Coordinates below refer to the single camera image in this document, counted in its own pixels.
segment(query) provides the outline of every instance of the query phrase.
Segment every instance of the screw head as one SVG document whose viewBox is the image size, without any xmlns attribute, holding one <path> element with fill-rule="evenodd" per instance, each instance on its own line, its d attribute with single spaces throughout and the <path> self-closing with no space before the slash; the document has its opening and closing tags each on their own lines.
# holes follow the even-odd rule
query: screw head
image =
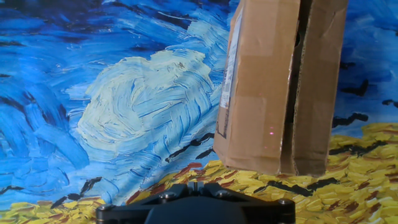
<svg viewBox="0 0 398 224">
<path fill-rule="evenodd" d="M 174 192 L 164 192 L 162 194 L 159 195 L 160 199 L 166 199 L 166 200 L 170 200 L 177 197 L 177 194 Z"/>
<path fill-rule="evenodd" d="M 281 205 L 290 205 L 293 203 L 293 201 L 286 198 L 281 198 L 278 200 L 278 203 L 280 203 Z"/>
<path fill-rule="evenodd" d="M 104 204 L 104 205 L 100 205 L 100 206 L 98 207 L 98 210 L 107 211 L 107 210 L 109 210 L 109 209 L 111 209 L 111 208 L 113 208 L 113 207 L 115 207 L 115 205 Z"/>
<path fill-rule="evenodd" d="M 231 194 L 227 190 L 219 190 L 216 192 L 216 197 L 218 198 L 224 198 L 224 197 L 229 197 Z"/>
</svg>

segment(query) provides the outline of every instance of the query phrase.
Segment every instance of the painted brushstroke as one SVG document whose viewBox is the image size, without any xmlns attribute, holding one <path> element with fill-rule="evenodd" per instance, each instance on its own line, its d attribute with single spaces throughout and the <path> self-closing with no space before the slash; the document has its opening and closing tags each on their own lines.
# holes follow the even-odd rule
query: painted brushstroke
<svg viewBox="0 0 398 224">
<path fill-rule="evenodd" d="M 397 108 L 383 105 L 397 101 L 397 31 L 396 1 L 349 1 L 335 117 L 364 116 L 335 126 L 333 134 L 360 138 L 364 125 L 398 121 Z"/>
<path fill-rule="evenodd" d="M 192 50 L 164 50 L 124 58 L 105 69 L 89 87 L 91 102 L 78 123 L 82 141 L 113 156 L 147 149 L 160 157 L 213 106 L 214 92 L 205 55 Z M 97 150 L 88 151 L 91 158 Z"/>
</svg>

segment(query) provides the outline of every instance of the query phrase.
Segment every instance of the cardboard box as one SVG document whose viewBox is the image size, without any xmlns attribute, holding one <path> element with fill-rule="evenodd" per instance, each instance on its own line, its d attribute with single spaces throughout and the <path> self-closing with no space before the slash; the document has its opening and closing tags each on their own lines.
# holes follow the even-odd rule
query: cardboard box
<svg viewBox="0 0 398 224">
<path fill-rule="evenodd" d="M 348 0 L 242 0 L 214 150 L 265 174 L 324 174 Z"/>
</svg>

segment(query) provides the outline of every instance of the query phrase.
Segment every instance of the brown cardboard box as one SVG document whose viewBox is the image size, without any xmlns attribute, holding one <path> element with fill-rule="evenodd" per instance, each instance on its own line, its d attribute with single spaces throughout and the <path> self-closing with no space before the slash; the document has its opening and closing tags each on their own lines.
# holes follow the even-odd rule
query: brown cardboard box
<svg viewBox="0 0 398 224">
<path fill-rule="evenodd" d="M 231 21 L 214 150 L 265 174 L 326 168 L 348 0 L 243 0 Z"/>
</svg>

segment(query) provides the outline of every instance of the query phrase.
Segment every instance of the blue swirling sky painting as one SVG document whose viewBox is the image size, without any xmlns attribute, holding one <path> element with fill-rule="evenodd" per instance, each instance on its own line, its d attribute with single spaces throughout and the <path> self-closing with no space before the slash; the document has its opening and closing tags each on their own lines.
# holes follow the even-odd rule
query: blue swirling sky painting
<svg viewBox="0 0 398 224">
<path fill-rule="evenodd" d="M 0 0 L 0 211 L 86 197 L 123 205 L 217 161 L 238 3 Z M 333 135 L 398 122 L 397 15 L 396 0 L 349 1 Z"/>
</svg>

